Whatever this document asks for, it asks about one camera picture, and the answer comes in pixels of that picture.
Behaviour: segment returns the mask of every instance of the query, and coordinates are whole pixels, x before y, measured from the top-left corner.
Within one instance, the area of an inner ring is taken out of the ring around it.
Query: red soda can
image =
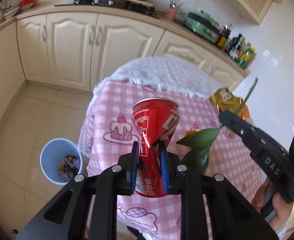
[[[167,98],[141,100],[133,107],[131,121],[141,135],[136,192],[144,197],[163,197],[159,141],[168,147],[179,123],[178,104]]]

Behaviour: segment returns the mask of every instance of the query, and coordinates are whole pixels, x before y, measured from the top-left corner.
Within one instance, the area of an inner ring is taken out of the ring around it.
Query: trash
[[[62,179],[71,180],[78,174],[80,160],[76,156],[69,155],[63,158],[59,165],[59,174]]]

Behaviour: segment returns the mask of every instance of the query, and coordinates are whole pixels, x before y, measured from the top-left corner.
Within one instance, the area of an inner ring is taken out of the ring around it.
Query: kitchen counter
[[[59,6],[54,7],[55,4],[61,4],[70,2],[72,0],[50,0],[46,2],[39,3],[35,5],[31,9],[22,12],[20,15],[17,15],[14,18],[5,20],[0,23],[0,31],[8,26],[9,24],[15,22],[16,20],[23,19],[26,17],[40,15],[40,14],[47,14],[47,13],[58,13],[58,12],[93,12],[93,13],[102,13],[102,14],[110,14],[116,15],[121,17],[130,18],[133,20],[138,20],[141,22],[146,22],[148,24],[163,28],[168,30],[172,33],[175,33],[185,39],[188,39],[195,44],[198,44],[220,58],[222,61],[226,62],[230,65],[233,69],[235,69],[238,73],[240,73],[243,77],[247,77],[250,73],[249,69],[241,69],[233,60],[230,59],[228,55],[226,55],[222,50],[220,50],[215,45],[211,44],[209,41],[201,38],[200,36],[196,35],[192,31],[189,31],[185,27],[173,22],[169,21],[163,17],[160,19],[155,19],[153,17],[145,16],[139,13],[135,13],[132,11],[127,11],[123,9],[111,8],[111,7],[103,7],[103,6],[90,6],[90,5],[77,5],[77,6]]]

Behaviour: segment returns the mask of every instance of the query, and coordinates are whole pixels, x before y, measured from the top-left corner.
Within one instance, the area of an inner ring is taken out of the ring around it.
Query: trash bin
[[[47,142],[40,154],[40,167],[45,177],[56,185],[66,185],[69,180],[63,179],[59,174],[59,165],[63,158],[74,155],[80,159],[82,173],[82,155],[77,145],[65,138],[55,138]]]

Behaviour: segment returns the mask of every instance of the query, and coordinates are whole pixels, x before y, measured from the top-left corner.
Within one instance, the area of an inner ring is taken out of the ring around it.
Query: human hand
[[[264,203],[265,199],[265,191],[269,184],[270,180],[267,178],[265,182],[259,187],[257,190],[255,197],[253,201],[251,202],[252,206],[257,210],[257,212],[260,214],[261,206]],[[277,214],[276,216],[269,222],[269,225],[271,226],[274,231],[280,229],[285,223],[287,222],[291,211],[293,209],[294,203],[287,204],[280,193],[277,191],[273,197],[272,197],[272,205],[274,209],[276,210]]]

